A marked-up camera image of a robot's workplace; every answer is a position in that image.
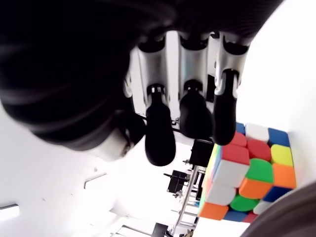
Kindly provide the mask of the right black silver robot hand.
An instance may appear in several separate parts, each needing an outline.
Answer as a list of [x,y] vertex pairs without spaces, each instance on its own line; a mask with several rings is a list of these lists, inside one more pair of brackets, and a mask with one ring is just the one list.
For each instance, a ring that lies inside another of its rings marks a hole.
[[106,161],[176,152],[166,34],[179,37],[179,130],[226,145],[250,44],[279,0],[3,0],[0,101],[41,140]]

